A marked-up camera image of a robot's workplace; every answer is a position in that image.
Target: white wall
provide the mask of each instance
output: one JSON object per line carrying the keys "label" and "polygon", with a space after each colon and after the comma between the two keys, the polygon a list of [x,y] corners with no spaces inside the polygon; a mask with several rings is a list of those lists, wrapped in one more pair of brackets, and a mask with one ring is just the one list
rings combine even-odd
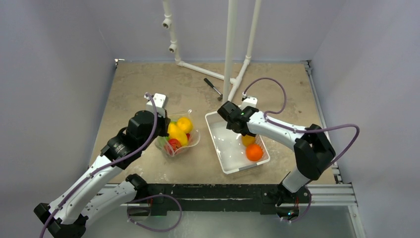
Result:
{"label": "white wall", "polygon": [[0,237],[38,237],[35,206],[88,165],[114,62],[80,0],[0,0],[0,32]]}
{"label": "white wall", "polygon": [[[420,233],[419,9],[418,0],[348,0],[313,60],[327,124],[361,127],[339,166],[369,238]],[[337,150],[353,133],[332,133]]]}
{"label": "white wall", "polygon": [[[263,0],[253,60],[309,60],[345,0]],[[161,0],[87,0],[115,58],[173,60]],[[240,0],[236,60],[244,60],[254,0]],[[224,60],[227,0],[171,0],[181,57]]]}

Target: yellow fruit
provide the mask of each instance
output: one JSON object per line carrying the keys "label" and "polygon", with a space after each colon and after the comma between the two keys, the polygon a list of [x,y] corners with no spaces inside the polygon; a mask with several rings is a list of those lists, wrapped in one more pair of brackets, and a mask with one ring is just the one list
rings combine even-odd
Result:
{"label": "yellow fruit", "polygon": [[255,137],[250,136],[250,135],[246,135],[246,136],[242,136],[242,144],[247,147],[250,144],[254,144],[255,143]]}
{"label": "yellow fruit", "polygon": [[193,123],[188,118],[180,118],[176,125],[185,133],[190,133],[193,130]]}
{"label": "yellow fruit", "polygon": [[169,139],[176,139],[181,143],[181,146],[188,144],[187,135],[175,124],[170,123],[168,126]]}

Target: orange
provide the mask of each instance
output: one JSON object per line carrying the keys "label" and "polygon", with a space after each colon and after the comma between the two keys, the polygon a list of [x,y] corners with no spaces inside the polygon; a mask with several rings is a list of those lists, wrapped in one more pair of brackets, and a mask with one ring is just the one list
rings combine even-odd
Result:
{"label": "orange", "polygon": [[263,157],[264,151],[263,149],[257,144],[251,144],[247,146],[245,150],[245,154],[250,161],[258,161]]}
{"label": "orange", "polygon": [[242,136],[242,144],[247,147],[250,144],[254,144],[255,143],[255,137],[250,136],[250,135],[245,135]]}

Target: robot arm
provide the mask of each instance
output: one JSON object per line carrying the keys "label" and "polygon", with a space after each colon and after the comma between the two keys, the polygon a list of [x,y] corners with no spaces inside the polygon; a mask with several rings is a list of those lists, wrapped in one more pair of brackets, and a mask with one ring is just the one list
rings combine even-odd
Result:
{"label": "robot arm", "polygon": [[[147,149],[153,139],[157,136],[167,136],[167,128],[170,122],[165,110],[167,97],[162,94],[155,94],[153,95],[153,100],[158,113],[157,126],[152,140],[141,151],[112,166],[104,167],[136,151],[147,142],[154,125],[154,108],[150,100],[146,104],[145,111],[135,113],[134,117],[130,119],[128,126],[122,128],[115,137],[108,141],[101,150],[101,154],[74,185],[56,200],[49,204],[40,203],[34,209],[35,214],[44,224],[47,218],[58,209],[48,225],[48,230],[53,237],[72,237],[71,235],[81,237],[86,227],[98,217],[116,206],[135,198],[137,190],[143,185],[144,181],[136,175],[127,177],[126,181],[118,185],[115,191],[95,196],[113,177],[138,159],[142,151]],[[76,191],[59,207],[63,198],[74,188],[76,188]]]}
{"label": "robot arm", "polygon": [[271,121],[295,129],[290,131],[267,122],[263,112],[252,106],[244,107],[244,104],[252,105],[245,99],[243,109],[241,109],[228,101],[217,111],[227,121],[227,129],[242,135],[266,136],[295,152],[297,167],[279,184],[280,191],[292,196],[311,180],[317,180],[328,168],[335,156],[335,151],[326,135],[324,133],[297,133],[297,131],[321,129],[318,125],[303,127],[269,117]]}

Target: hammer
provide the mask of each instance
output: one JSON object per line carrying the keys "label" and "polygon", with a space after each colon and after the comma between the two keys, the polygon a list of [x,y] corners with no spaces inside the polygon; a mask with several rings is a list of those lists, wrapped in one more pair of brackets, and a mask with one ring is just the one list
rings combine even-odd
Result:
{"label": "hammer", "polygon": [[219,100],[219,101],[222,101],[222,99],[223,99],[223,94],[221,94],[220,92],[219,92],[219,90],[217,89],[217,88],[215,88],[214,87],[214,85],[207,79],[207,78],[204,78],[204,82],[206,82],[210,87],[212,87],[214,90],[216,90],[216,92],[220,95],[217,99]]}

